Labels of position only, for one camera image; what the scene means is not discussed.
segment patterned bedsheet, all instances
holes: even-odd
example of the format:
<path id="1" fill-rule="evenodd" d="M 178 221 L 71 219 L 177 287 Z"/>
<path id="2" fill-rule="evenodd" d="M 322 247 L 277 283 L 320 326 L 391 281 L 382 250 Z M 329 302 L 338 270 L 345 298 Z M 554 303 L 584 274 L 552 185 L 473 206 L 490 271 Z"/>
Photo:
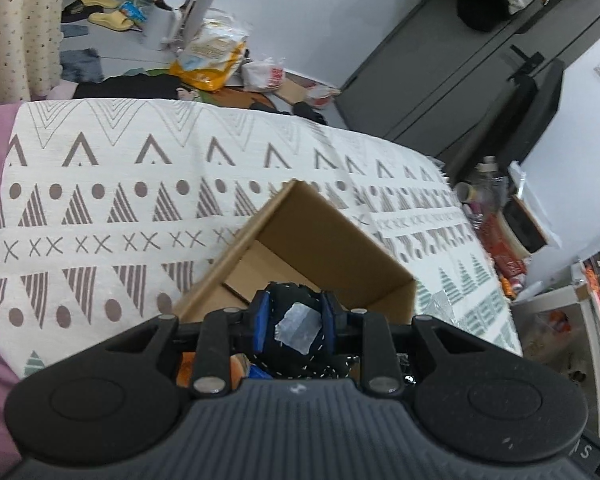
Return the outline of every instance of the patterned bedsheet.
<path id="1" fill-rule="evenodd" d="M 297 117 L 102 99 L 18 112 L 0 190 L 0 354 L 23 377 L 169 312 L 292 178 L 411 271 L 417 312 L 520 353 L 485 253 L 426 157 Z"/>

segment yellow slipper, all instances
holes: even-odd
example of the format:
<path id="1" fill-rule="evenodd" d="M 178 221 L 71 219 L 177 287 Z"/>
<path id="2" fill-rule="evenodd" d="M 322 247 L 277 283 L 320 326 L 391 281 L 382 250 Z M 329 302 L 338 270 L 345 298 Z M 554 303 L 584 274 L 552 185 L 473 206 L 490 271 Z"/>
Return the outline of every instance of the yellow slipper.
<path id="1" fill-rule="evenodd" d="M 82 0 L 85 5 L 100 5 L 105 9 L 115 9 L 120 5 L 120 2 L 116 0 Z"/>
<path id="2" fill-rule="evenodd" d="M 129 30 L 134 26 L 134 22 L 128 19 L 128 17 L 122 14 L 122 12 L 119 10 L 114 10 L 109 14 L 105 14 L 104 12 L 94 12 L 93 14 L 90 14 L 87 19 L 91 23 L 95 23 L 96 25 L 101 25 L 118 32 Z"/>

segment open cardboard box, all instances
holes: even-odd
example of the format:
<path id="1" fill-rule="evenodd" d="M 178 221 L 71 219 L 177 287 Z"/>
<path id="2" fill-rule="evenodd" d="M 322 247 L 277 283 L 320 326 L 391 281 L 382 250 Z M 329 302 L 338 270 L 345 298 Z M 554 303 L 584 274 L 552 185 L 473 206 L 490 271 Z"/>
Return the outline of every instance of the open cardboard box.
<path id="1" fill-rule="evenodd" d="M 220 308 L 246 308 L 269 282 L 330 290 L 344 308 L 411 322 L 413 276 L 305 182 L 286 183 L 175 311 L 193 322 Z"/>

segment beige curtain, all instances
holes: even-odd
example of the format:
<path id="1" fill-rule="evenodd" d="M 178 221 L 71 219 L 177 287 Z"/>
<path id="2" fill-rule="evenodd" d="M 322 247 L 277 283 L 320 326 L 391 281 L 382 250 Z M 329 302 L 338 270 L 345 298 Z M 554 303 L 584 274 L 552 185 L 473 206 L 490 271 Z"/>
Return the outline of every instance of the beige curtain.
<path id="1" fill-rule="evenodd" d="M 61 11 L 62 0 L 0 0 L 0 104 L 58 84 Z"/>

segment slipper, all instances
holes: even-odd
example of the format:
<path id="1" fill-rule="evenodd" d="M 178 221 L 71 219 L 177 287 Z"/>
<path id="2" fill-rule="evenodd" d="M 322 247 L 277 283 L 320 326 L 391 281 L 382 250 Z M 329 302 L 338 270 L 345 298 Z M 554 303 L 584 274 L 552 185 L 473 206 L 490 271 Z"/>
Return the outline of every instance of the slipper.
<path id="1" fill-rule="evenodd" d="M 105 9 L 115 9 L 120 2 L 116 0 L 82 0 L 85 5 L 101 5 Z"/>
<path id="2" fill-rule="evenodd" d="M 86 20 L 94 12 L 102 12 L 104 9 L 100 5 L 86 6 L 82 0 L 75 0 L 67 5 L 60 15 L 61 23 L 73 23 L 80 20 Z"/>
<path id="3" fill-rule="evenodd" d="M 94 12 L 91 16 L 89 16 L 89 21 L 91 23 L 95 23 L 96 25 L 101 25 L 118 32 L 129 30 L 134 26 L 134 22 L 128 19 L 128 17 L 122 14 L 122 12 L 119 10 L 114 10 L 109 14 L 105 14 L 104 12 Z"/>

